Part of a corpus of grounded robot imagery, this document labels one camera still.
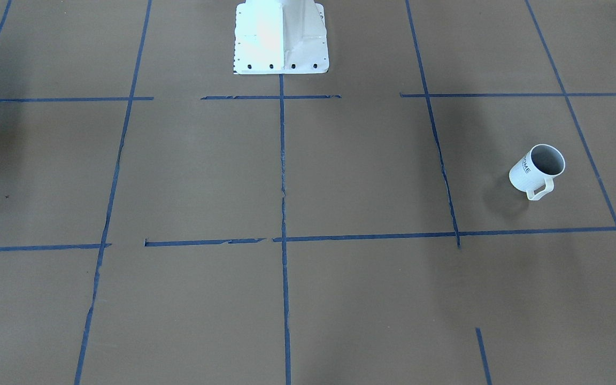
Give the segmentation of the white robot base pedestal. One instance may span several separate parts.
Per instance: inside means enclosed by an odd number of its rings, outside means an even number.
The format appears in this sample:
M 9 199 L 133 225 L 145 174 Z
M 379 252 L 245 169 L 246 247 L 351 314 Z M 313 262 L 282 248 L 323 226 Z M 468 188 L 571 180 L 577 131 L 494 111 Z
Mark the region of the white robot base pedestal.
M 315 1 L 245 1 L 235 9 L 234 33 L 234 74 L 322 74 L 330 67 L 325 8 Z

